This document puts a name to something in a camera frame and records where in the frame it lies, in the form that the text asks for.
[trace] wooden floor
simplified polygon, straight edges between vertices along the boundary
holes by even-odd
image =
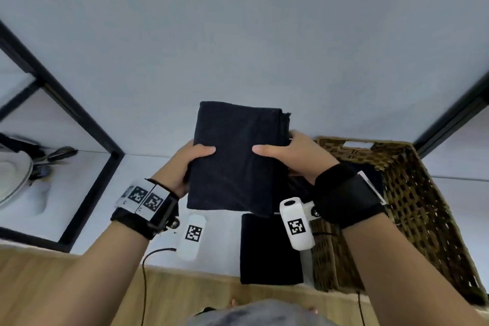
[[[34,249],[0,250],[0,324],[14,325],[27,307],[42,300],[70,267],[75,256]],[[356,296],[318,292],[303,286],[241,285],[238,278],[150,268],[145,326],[179,325],[206,306],[226,307],[275,298],[319,312],[339,325],[362,325]],[[138,270],[113,326],[139,326],[143,307],[143,276]],[[375,313],[362,301],[367,326],[376,326]]]

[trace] black metal frame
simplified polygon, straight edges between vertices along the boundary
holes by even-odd
[[[58,242],[0,227],[0,238],[69,253],[125,154],[2,21],[0,21],[0,49],[24,72],[35,78],[31,84],[0,108],[0,121],[5,119],[9,113],[18,108],[37,90],[43,89],[111,154]]]
[[[419,156],[423,158],[437,148],[488,104],[489,72],[414,143]]]

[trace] person's left hand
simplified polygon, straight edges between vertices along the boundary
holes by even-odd
[[[188,184],[183,182],[183,177],[187,173],[188,164],[198,158],[212,155],[216,152],[214,146],[204,146],[196,144],[191,139],[176,152],[168,162],[158,170],[152,178],[160,182],[163,186],[173,191],[179,198],[184,197],[188,192]]]

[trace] gray clothing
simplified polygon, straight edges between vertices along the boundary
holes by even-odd
[[[187,326],[337,326],[298,304],[267,299],[229,309],[199,314]]]

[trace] woven basket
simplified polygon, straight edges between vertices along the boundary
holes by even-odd
[[[372,164],[382,172],[389,216],[399,230],[469,303],[487,304],[487,293],[450,209],[412,144],[360,141],[374,143],[365,149],[343,146],[346,141],[359,140],[321,137],[316,141],[340,161]],[[312,221],[311,227],[313,232],[338,234],[315,236],[316,289],[364,291],[339,228],[323,219]]]

